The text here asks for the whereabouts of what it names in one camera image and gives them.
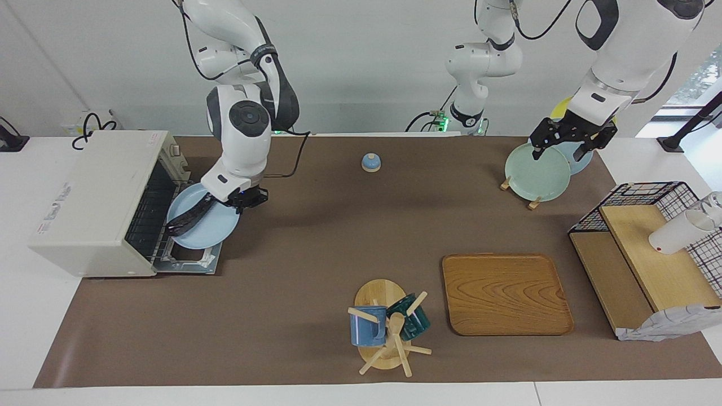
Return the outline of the white wall power outlet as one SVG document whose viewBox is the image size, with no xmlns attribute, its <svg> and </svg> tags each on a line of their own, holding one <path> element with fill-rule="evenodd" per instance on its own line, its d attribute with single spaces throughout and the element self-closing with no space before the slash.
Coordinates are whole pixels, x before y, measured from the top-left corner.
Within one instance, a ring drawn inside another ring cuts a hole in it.
<svg viewBox="0 0 722 406">
<path fill-rule="evenodd" d="M 90 113 L 95 113 L 98 116 L 98 119 L 91 117 L 88 120 L 87 125 L 85 125 L 85 118 Z M 100 127 L 103 127 L 106 130 L 111 130 L 113 128 L 116 130 L 123 129 L 123 125 L 120 119 L 114 116 L 113 111 L 110 109 L 81 111 L 80 113 L 77 113 L 77 115 L 68 118 L 61 124 L 64 135 L 73 137 L 82 136 L 84 128 L 87 130 L 87 132 L 91 132 L 99 130 Z"/>
</svg>

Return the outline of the brown table mat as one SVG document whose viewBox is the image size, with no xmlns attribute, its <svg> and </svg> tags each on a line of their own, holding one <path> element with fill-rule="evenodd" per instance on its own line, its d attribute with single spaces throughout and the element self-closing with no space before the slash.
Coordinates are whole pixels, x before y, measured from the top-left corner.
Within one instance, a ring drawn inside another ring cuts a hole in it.
<svg viewBox="0 0 722 406">
<path fill-rule="evenodd" d="M 428 292 L 431 327 L 412 381 L 722 377 L 701 333 L 616 339 L 567 230 L 615 186 L 599 156 L 535 211 L 499 188 L 516 137 L 312 137 L 296 175 L 263 182 L 214 275 L 84 279 L 34 386 L 334 385 L 359 375 L 346 309 L 388 279 Z M 368 173 L 363 155 L 381 157 Z M 574 320 L 557 337 L 461 337 L 448 325 L 441 260 L 540 253 L 555 263 Z"/>
</svg>

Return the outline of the white paper cup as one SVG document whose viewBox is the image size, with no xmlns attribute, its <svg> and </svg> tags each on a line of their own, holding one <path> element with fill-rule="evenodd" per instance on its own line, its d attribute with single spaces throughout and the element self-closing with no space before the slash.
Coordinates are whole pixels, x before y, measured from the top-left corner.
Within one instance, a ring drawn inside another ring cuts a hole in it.
<svg viewBox="0 0 722 406">
<path fill-rule="evenodd" d="M 687 210 L 650 234 L 648 242 L 655 251 L 674 254 L 719 229 L 720 223 L 702 211 Z"/>
</svg>

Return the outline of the yellow plate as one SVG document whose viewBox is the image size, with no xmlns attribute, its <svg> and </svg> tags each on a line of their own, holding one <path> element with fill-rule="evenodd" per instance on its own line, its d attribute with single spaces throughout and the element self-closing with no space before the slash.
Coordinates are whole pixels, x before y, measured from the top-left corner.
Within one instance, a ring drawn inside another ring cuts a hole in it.
<svg viewBox="0 0 722 406">
<path fill-rule="evenodd" d="M 557 103 L 557 105 L 555 105 L 555 107 L 552 109 L 552 112 L 549 114 L 549 118 L 551 118 L 554 121 L 562 120 L 562 121 L 566 122 L 564 117 L 565 117 L 565 114 L 567 113 L 569 102 L 572 99 L 573 99 L 573 96 L 570 96 L 570 97 L 567 97 L 564 100 L 560 101 L 559 103 Z M 600 96 L 598 94 L 589 95 L 589 99 L 593 100 L 593 102 L 596 102 L 596 103 L 604 103 L 606 101 L 605 97 Z M 585 120 L 584 118 L 580 118 L 577 116 L 572 117 L 571 124 L 575 124 L 575 126 L 577 126 L 580 129 L 583 127 L 598 126 L 595 123 L 590 123 L 587 120 Z"/>
</svg>

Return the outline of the wooden plate rack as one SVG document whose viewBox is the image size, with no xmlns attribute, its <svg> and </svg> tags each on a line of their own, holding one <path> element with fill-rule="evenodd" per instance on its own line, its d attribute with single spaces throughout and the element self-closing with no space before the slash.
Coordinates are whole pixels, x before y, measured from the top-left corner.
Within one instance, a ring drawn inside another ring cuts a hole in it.
<svg viewBox="0 0 722 406">
<path fill-rule="evenodd" d="M 521 183 L 516 182 L 512 176 L 508 176 L 505 180 L 503 180 L 501 185 L 499 185 L 499 188 L 502 191 L 511 191 L 520 198 L 526 200 L 528 202 L 528 210 L 536 210 L 536 208 L 538 208 L 538 206 L 542 203 L 542 195 L 532 196 L 533 193 L 521 187 Z"/>
</svg>

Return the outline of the light blue racked plate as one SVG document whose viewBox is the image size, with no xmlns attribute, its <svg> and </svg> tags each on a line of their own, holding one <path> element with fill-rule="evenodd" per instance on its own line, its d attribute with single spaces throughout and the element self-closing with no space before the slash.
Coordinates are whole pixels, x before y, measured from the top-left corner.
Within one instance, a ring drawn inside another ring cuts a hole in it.
<svg viewBox="0 0 722 406">
<path fill-rule="evenodd" d="M 560 144 L 553 145 L 552 148 L 556 149 L 558 153 L 552 153 L 551 157 L 542 157 L 539 161 L 533 160 L 531 155 L 526 152 L 521 152 L 521 161 L 518 162 L 517 168 L 512 170 L 509 169 L 509 163 L 505 170 L 509 173 L 516 173 L 521 177 L 533 178 L 533 177 L 545 177 L 545 176 L 561 176 L 562 173 L 569 173 L 575 175 L 576 173 L 584 170 L 588 164 L 590 164 L 593 152 L 588 152 L 585 157 L 581 160 L 575 160 L 575 150 L 578 148 L 580 142 L 562 142 Z M 562 169 L 561 159 L 558 155 L 564 155 L 568 162 L 568 169 Z"/>
</svg>

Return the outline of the wooden mug tree stand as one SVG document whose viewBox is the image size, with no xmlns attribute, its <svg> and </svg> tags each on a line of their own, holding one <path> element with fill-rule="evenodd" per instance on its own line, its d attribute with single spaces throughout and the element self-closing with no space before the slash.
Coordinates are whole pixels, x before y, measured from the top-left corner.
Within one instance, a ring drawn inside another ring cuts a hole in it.
<svg viewBox="0 0 722 406">
<path fill-rule="evenodd" d="M 376 322 L 377 318 L 364 312 L 354 310 L 354 306 L 391 306 L 393 303 L 404 298 L 407 293 L 395 282 L 387 279 L 371 280 L 359 288 L 354 298 L 354 305 L 347 309 L 349 316 L 356 315 L 366 320 Z M 408 309 L 410 315 L 417 306 L 422 306 L 428 294 L 422 292 L 417 294 L 417 300 Z M 379 370 L 391 370 L 393 368 L 402 367 L 404 375 L 407 378 L 412 377 L 412 368 L 408 362 L 411 353 L 420 353 L 423 355 L 432 354 L 431 349 L 418 347 L 410 341 L 404 341 L 400 338 L 400 330 L 404 326 L 405 317 L 401 313 L 394 313 L 389 318 L 386 316 L 386 342 L 377 347 L 356 347 L 364 365 L 359 370 L 359 374 L 366 374 L 371 368 Z"/>
</svg>

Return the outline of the dark green ceramic mug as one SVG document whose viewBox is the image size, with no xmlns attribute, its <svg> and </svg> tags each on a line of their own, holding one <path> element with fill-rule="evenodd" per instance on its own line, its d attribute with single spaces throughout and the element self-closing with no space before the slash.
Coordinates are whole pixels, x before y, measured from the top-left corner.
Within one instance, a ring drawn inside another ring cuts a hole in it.
<svg viewBox="0 0 722 406">
<path fill-rule="evenodd" d="M 431 322 L 426 316 L 422 306 L 417 306 L 415 310 L 409 315 L 408 309 L 411 308 L 412 304 L 417 300 L 415 293 L 410 293 L 399 301 L 393 303 L 387 307 L 386 315 L 391 317 L 394 313 L 401 313 L 404 319 L 404 326 L 400 330 L 400 338 L 404 341 L 410 341 L 428 330 L 431 326 Z"/>
</svg>

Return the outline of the wooden serving tray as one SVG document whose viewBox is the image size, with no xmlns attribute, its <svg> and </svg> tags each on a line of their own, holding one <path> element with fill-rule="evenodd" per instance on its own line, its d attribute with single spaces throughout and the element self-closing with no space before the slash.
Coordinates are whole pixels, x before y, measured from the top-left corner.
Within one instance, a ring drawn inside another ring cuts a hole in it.
<svg viewBox="0 0 722 406">
<path fill-rule="evenodd" d="M 560 336 L 574 329 L 547 255 L 449 254 L 441 266 L 448 321 L 462 337 Z"/>
</svg>

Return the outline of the clear glass cup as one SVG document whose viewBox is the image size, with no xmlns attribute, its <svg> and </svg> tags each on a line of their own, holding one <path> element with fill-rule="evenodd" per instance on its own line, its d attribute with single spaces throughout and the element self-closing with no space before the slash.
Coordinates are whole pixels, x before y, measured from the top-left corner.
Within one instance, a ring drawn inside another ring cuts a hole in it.
<svg viewBox="0 0 722 406">
<path fill-rule="evenodd" d="M 705 231 L 722 228 L 722 192 L 711 192 L 697 200 L 686 211 L 686 218 Z"/>
</svg>

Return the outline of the dark purple eggplant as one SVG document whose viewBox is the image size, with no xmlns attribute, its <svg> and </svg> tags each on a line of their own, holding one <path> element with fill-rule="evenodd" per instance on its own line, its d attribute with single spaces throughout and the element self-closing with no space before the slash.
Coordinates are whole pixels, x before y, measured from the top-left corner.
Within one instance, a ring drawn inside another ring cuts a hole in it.
<svg viewBox="0 0 722 406">
<path fill-rule="evenodd" d="M 189 210 L 171 219 L 166 224 L 166 232 L 170 237 L 181 236 L 190 231 L 203 216 L 211 210 L 216 198 L 210 193 L 206 193 L 201 200 L 195 203 Z"/>
</svg>

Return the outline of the pale green plate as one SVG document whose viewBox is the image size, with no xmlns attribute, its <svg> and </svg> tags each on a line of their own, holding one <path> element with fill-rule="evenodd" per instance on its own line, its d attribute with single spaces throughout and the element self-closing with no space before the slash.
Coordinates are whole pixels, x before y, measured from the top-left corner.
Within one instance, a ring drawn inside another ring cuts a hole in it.
<svg viewBox="0 0 722 406">
<path fill-rule="evenodd" d="M 534 147 L 521 144 L 508 155 L 504 166 L 505 177 L 512 191 L 527 201 L 551 201 L 568 188 L 571 178 L 569 162 L 562 152 L 548 148 L 533 158 Z"/>
</svg>

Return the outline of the white patterned cloth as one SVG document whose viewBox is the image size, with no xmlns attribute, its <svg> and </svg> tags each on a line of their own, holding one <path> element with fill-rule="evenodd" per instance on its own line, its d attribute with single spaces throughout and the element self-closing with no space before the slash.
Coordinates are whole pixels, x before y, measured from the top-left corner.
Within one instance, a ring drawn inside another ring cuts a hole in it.
<svg viewBox="0 0 722 406">
<path fill-rule="evenodd" d="M 722 307 L 701 304 L 678 306 L 655 312 L 640 327 L 616 328 L 618 340 L 647 340 L 660 342 L 722 324 Z"/>
</svg>

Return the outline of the wooden stepped shelf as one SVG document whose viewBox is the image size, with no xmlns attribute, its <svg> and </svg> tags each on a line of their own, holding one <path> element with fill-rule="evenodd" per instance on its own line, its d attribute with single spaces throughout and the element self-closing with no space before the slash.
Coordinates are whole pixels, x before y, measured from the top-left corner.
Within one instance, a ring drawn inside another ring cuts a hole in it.
<svg viewBox="0 0 722 406">
<path fill-rule="evenodd" d="M 603 206 L 609 233 L 570 236 L 614 331 L 635 329 L 655 312 L 721 306 L 686 252 L 655 251 L 648 236 L 665 224 L 655 206 Z"/>
</svg>

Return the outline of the toaster oven glass door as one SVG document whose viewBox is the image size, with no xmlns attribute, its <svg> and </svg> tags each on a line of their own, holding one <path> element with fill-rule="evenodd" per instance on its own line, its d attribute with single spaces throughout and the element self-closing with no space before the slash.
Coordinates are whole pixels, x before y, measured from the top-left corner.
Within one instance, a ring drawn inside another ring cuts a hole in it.
<svg viewBox="0 0 722 406">
<path fill-rule="evenodd" d="M 182 248 L 173 239 L 158 242 L 151 257 L 152 267 L 158 274 L 197 274 L 213 275 L 219 264 L 223 242 L 201 250 L 200 259 L 178 259 L 174 257 L 174 249 Z"/>
</svg>

